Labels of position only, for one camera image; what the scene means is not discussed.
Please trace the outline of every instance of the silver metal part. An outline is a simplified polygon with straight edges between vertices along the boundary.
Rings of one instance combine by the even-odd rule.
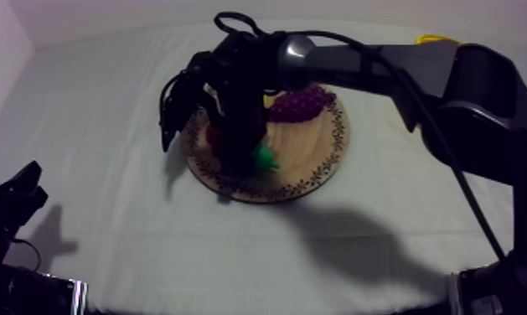
[[[288,90],[301,90],[312,81],[305,59],[314,48],[314,42],[302,35],[289,36],[279,48],[279,72]]]

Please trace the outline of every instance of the table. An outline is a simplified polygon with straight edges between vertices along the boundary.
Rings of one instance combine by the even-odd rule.
[[[327,29],[368,44],[427,33],[335,21],[261,26]],[[219,201],[177,147],[163,154],[158,97],[223,37],[199,24],[37,51],[0,113],[0,182],[32,159],[44,169],[49,201],[18,235],[42,252],[41,271],[89,282],[98,307],[324,315],[435,302],[446,274],[495,261],[448,167],[382,96],[334,88],[351,143],[318,191],[288,208]],[[527,83],[526,47],[479,40],[514,59]],[[510,249],[511,189],[469,181]],[[31,255],[15,247],[8,262],[31,266]]]

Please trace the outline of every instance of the robotic arm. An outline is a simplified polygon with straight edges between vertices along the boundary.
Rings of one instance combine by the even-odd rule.
[[[240,20],[252,33],[235,30],[222,18]],[[266,133],[264,94],[318,82],[389,96],[407,130],[422,125],[431,154],[455,173],[499,258],[499,269],[508,274],[506,286],[521,288],[515,291],[523,293],[502,303],[527,305],[527,283],[518,273],[527,267],[527,87],[509,59],[481,45],[452,41],[367,46],[323,31],[267,34],[240,13],[220,13],[214,21],[228,36],[214,51],[197,53],[163,90],[164,151],[175,132],[204,107],[223,135],[223,169],[249,174],[251,152]],[[313,36],[345,45],[318,47]],[[206,97],[204,84],[216,90],[220,108]],[[463,170],[513,186],[514,250],[507,257]]]

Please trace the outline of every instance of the cable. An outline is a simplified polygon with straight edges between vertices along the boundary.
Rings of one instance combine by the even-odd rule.
[[[171,78],[171,80],[163,86],[162,94],[159,96],[159,107],[160,108],[163,106],[163,101],[165,101],[165,95],[168,93],[168,90],[171,87],[171,85],[173,85],[173,83],[175,83],[175,81],[177,81],[177,79],[179,79],[181,76],[185,75],[185,73],[186,73],[185,70],[182,70],[177,75],[175,75],[173,78]]]
[[[360,43],[357,40],[351,39],[349,37],[330,33],[326,31],[317,31],[317,30],[308,30],[308,31],[300,31],[300,32],[288,32],[290,35],[304,35],[304,36],[317,36],[317,37],[325,37],[329,39],[338,40],[340,42],[348,44],[352,49],[355,49],[359,51],[360,53],[366,53],[372,58],[376,59],[376,61],[380,62],[395,78],[398,80],[404,90],[409,94],[411,99],[416,103],[417,107],[421,111],[421,114],[424,116],[426,124],[435,132],[435,135],[437,137],[437,140],[441,143],[443,151],[445,155],[447,156],[447,163],[449,167],[451,168],[453,174],[455,175],[455,178],[458,181],[458,185],[460,186],[462,193],[464,194],[464,197],[466,198],[468,204],[470,205],[471,210],[473,211],[474,216],[476,217],[476,220],[478,221],[478,224],[482,228],[482,231],[486,238],[488,239],[488,242],[492,246],[493,252],[498,257],[499,261],[507,264],[506,257],[504,254],[504,250],[499,245],[498,240],[496,239],[495,234],[492,231],[492,228],[488,224],[488,221],[486,220],[486,217],[484,216],[484,213],[482,209],[480,208],[480,205],[478,204],[478,201],[476,200],[476,197],[474,196],[474,193],[472,189],[470,188],[470,185],[468,185],[467,178],[464,176],[464,172],[461,168],[461,166],[458,163],[457,158],[452,152],[451,147],[449,146],[449,143],[447,142],[447,139],[445,139],[445,136],[443,136],[443,133],[441,132],[441,129],[439,129],[439,126],[435,122],[435,119],[431,115],[431,113],[427,110],[426,104],[423,102],[423,100],[420,98],[420,96],[417,94],[414,87],[411,85],[411,83],[402,75],[402,73],[382,54],[379,54],[377,51],[372,50],[365,44]]]
[[[42,263],[42,257],[40,256],[39,250],[34,246],[31,242],[28,240],[20,240],[20,239],[14,239],[11,241],[14,244],[25,244],[28,245],[30,248],[34,250],[34,253],[36,254],[36,267],[33,269],[34,272],[38,271],[40,269],[40,264]]]

